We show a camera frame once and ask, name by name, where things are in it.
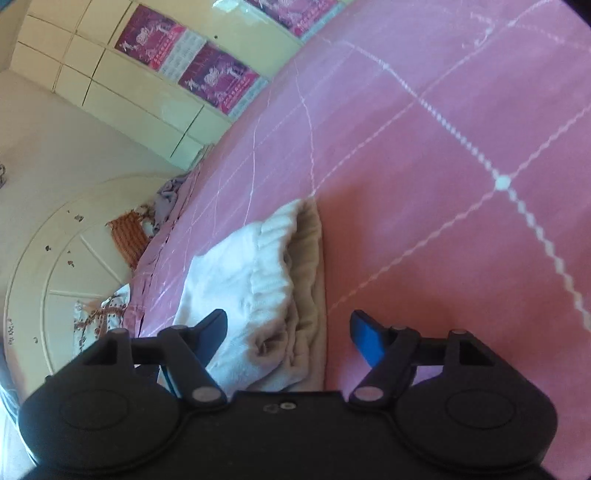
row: pink poster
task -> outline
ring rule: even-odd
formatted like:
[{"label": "pink poster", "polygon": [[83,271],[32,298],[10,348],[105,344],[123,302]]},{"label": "pink poster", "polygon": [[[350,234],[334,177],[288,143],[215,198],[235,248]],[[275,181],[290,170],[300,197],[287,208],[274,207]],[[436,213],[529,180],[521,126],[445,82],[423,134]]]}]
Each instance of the pink poster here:
[{"label": "pink poster", "polygon": [[179,85],[228,115],[258,78],[246,65],[207,43],[189,65]]},{"label": "pink poster", "polygon": [[173,20],[140,5],[115,48],[236,119],[267,84],[258,73]]},{"label": "pink poster", "polygon": [[301,38],[315,25],[340,11],[337,0],[246,0]]},{"label": "pink poster", "polygon": [[187,28],[140,5],[123,30],[115,48],[153,70],[159,70]]}]

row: metal screw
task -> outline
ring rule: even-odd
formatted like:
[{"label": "metal screw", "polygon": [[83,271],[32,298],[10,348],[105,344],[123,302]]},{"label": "metal screw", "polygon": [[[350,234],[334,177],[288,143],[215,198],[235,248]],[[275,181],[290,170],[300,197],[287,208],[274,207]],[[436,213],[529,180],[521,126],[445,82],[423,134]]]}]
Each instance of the metal screw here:
[{"label": "metal screw", "polygon": [[194,400],[201,403],[211,403],[222,398],[222,392],[215,387],[199,387],[191,394]]},{"label": "metal screw", "polygon": [[378,401],[384,396],[384,392],[378,387],[359,387],[353,395],[361,401]]},{"label": "metal screw", "polygon": [[279,405],[283,410],[295,410],[297,405],[292,401],[285,401]]}]

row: pink bedsheet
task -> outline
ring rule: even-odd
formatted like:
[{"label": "pink bedsheet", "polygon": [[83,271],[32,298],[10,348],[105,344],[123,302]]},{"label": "pink bedsheet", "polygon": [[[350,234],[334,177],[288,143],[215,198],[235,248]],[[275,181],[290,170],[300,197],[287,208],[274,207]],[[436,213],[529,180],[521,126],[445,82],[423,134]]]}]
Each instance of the pink bedsheet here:
[{"label": "pink bedsheet", "polygon": [[183,186],[127,326],[169,325],[194,255],[314,195],[327,388],[348,393],[368,370],[353,309],[423,335],[469,329],[558,408],[545,466],[586,479],[590,54],[591,31],[558,0],[357,0]]}]

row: folded clothes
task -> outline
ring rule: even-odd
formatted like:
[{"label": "folded clothes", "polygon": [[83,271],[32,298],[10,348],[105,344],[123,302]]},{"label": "folded clothes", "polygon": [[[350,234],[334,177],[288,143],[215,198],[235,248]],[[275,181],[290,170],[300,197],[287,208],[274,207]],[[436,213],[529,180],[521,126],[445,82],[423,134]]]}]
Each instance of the folded clothes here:
[{"label": "folded clothes", "polygon": [[226,311],[228,335],[207,370],[227,394],[322,390],[320,243],[316,204],[296,200],[193,258],[174,325],[194,326],[212,310]]},{"label": "folded clothes", "polygon": [[154,196],[154,233],[168,220],[178,199],[178,190],[187,180],[188,173],[167,181]]}]

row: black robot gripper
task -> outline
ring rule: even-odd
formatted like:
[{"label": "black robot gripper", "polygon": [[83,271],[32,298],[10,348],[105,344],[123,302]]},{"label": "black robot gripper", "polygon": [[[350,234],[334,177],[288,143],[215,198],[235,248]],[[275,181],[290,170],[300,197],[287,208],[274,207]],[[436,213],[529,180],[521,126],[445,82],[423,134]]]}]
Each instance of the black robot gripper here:
[{"label": "black robot gripper", "polygon": [[[371,366],[339,392],[238,392],[207,373],[225,312],[156,338],[104,338],[48,377],[18,425],[36,468],[27,479],[264,478],[550,480],[550,400],[465,330],[447,339],[351,315]],[[135,365],[160,366],[168,390]],[[417,367],[441,373],[414,383]]]}]

